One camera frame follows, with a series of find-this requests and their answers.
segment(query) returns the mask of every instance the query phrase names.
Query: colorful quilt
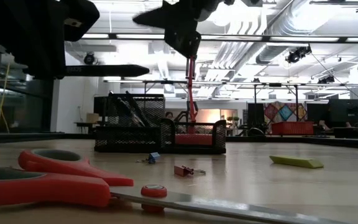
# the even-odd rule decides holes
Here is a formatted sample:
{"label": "colorful quilt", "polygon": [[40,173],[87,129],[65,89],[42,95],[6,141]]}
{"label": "colorful quilt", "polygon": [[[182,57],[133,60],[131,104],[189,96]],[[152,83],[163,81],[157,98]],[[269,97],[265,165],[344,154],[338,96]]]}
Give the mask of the colorful quilt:
{"label": "colorful quilt", "polygon": [[[264,103],[265,122],[268,127],[268,133],[272,132],[272,124],[283,121],[296,121],[296,103]],[[298,104],[299,121],[308,119],[308,112],[304,103]]]}

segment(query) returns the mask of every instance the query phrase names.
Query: person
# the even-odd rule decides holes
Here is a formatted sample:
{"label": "person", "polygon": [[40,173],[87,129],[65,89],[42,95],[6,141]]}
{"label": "person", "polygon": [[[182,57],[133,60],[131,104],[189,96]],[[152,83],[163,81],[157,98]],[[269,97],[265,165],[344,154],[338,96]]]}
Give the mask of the person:
{"label": "person", "polygon": [[331,122],[331,108],[329,107],[327,112],[324,114],[322,119],[318,123],[320,126],[323,127],[324,131],[332,131],[333,128],[340,128],[340,127],[347,127],[351,128],[352,125],[350,122],[346,121],[343,122]]}
{"label": "person", "polygon": [[165,113],[165,118],[167,118],[167,119],[173,119],[173,113],[172,112],[166,112]]}

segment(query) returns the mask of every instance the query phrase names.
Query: red binder clip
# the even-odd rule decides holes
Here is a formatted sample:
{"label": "red binder clip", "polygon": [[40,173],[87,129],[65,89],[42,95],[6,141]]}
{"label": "red binder clip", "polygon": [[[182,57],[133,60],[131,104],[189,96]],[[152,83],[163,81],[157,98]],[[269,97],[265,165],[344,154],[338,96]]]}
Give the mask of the red binder clip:
{"label": "red binder clip", "polygon": [[191,174],[193,175],[194,173],[199,173],[199,174],[205,174],[205,170],[201,170],[201,169],[193,169],[193,168],[189,168],[186,166],[174,166],[173,167],[173,171],[176,175],[179,175],[181,177],[186,177],[187,175]]}

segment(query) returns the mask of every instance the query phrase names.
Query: mesh desk organizer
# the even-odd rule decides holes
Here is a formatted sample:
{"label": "mesh desk organizer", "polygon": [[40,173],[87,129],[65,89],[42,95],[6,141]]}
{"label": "mesh desk organizer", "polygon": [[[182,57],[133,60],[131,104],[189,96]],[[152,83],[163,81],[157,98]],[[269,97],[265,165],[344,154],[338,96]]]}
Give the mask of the mesh desk organizer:
{"label": "mesh desk organizer", "polygon": [[[163,95],[112,94],[105,97],[103,111],[102,125],[96,127],[95,151],[226,153],[226,121],[174,123],[164,119]],[[188,134],[189,127],[194,134]]]}

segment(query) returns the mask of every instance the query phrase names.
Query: table surface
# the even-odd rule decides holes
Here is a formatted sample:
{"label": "table surface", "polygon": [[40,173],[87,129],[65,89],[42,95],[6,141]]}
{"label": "table surface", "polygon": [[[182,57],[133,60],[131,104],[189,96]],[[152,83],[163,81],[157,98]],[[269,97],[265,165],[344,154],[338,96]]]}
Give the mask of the table surface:
{"label": "table surface", "polygon": [[[289,212],[358,224],[358,149],[298,143],[227,143],[225,155],[162,154],[154,164],[136,163],[146,154],[106,154],[93,151],[92,140],[53,140],[0,144],[0,166],[19,168],[24,149],[64,149],[88,156],[91,164],[124,174],[136,185],[162,184],[168,190],[200,197],[231,200]],[[319,159],[324,169],[272,164],[269,155]],[[173,165],[207,171],[179,177]],[[223,217],[166,209],[144,213],[140,205],[112,202],[98,209],[59,203],[0,207],[0,223],[248,223]]]}

